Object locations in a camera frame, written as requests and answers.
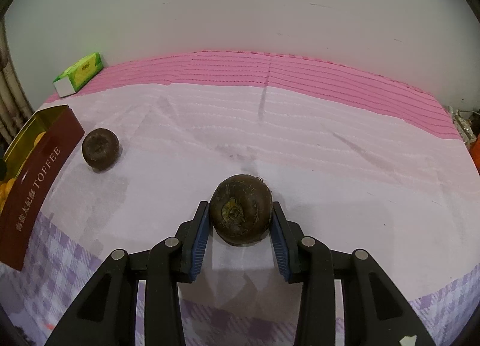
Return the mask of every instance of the green and yellow box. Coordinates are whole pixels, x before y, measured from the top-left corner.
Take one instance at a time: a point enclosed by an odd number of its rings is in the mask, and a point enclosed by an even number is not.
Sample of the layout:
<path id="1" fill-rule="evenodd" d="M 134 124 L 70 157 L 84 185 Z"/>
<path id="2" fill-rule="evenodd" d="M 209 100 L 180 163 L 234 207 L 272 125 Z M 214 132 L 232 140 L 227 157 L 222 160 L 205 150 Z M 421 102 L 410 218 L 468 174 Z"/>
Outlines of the green and yellow box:
<path id="1" fill-rule="evenodd" d="M 53 85 L 59 97 L 66 97 L 67 95 L 77 93 L 102 69 L 102 58 L 98 52 L 94 52 L 68 67 L 54 79 Z"/>

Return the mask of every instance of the pink cloth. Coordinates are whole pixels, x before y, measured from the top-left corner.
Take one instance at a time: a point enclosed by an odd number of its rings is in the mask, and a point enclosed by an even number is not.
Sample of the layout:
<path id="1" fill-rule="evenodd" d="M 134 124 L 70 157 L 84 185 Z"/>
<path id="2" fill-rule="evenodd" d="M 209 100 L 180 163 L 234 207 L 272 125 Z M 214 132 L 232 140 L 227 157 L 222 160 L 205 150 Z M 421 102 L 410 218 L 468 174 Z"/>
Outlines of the pink cloth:
<path id="1" fill-rule="evenodd" d="M 200 51 L 135 60 L 104 69 L 76 95 L 144 83 L 273 86 L 397 117 L 439 138 L 460 138 L 432 95 L 386 77 L 294 55 Z M 58 99 L 54 94 L 46 102 Z"/>

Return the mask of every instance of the wall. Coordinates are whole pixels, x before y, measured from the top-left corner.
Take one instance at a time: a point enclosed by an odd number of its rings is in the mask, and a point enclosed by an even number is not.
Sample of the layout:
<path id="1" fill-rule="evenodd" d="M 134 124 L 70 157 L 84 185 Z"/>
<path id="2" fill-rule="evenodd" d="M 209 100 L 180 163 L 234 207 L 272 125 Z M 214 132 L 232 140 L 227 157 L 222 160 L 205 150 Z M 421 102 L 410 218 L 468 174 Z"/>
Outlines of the wall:
<path id="1" fill-rule="evenodd" d="M 90 52 L 112 65 L 199 49 L 319 57 L 480 106 L 480 26 L 465 0 L 14 0 L 6 28 L 35 109 Z"/>

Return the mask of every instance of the blue gripper pad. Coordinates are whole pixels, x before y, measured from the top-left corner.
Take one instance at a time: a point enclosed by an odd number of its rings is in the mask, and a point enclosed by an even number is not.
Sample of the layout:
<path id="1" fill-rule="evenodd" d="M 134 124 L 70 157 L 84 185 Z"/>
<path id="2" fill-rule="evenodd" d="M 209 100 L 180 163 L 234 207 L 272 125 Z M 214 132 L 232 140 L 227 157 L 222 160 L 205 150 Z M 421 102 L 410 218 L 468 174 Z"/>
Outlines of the blue gripper pad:
<path id="1" fill-rule="evenodd" d="M 210 223 L 208 218 L 208 206 L 205 207 L 200 225 L 198 226 L 197 235 L 191 248 L 191 267 L 190 278 L 195 281 L 197 275 L 202 269 L 203 255 L 207 247 L 208 234 L 210 232 Z"/>
<path id="2" fill-rule="evenodd" d="M 277 258 L 277 265 L 280 274 L 288 281 L 292 277 L 292 272 L 289 266 L 289 251 L 287 249 L 287 242 L 283 236 L 280 223 L 278 222 L 277 214 L 272 212 L 272 222 L 270 223 L 270 238 L 272 239 L 273 250 Z"/>

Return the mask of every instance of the brown water chestnut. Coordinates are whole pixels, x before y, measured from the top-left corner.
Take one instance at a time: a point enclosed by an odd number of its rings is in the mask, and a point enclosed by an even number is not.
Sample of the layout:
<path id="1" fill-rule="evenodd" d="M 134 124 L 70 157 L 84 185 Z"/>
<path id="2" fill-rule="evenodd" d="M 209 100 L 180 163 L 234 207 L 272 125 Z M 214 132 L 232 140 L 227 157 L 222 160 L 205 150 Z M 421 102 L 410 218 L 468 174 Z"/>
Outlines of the brown water chestnut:
<path id="1" fill-rule="evenodd" d="M 225 242 L 231 245 L 256 242 L 270 224 L 272 193 L 260 178 L 248 174 L 232 176 L 213 193 L 209 216 Z"/>
<path id="2" fill-rule="evenodd" d="M 82 143 L 83 159 L 96 170 L 106 170 L 118 159 L 120 143 L 117 135 L 106 128 L 97 128 L 85 136 Z"/>

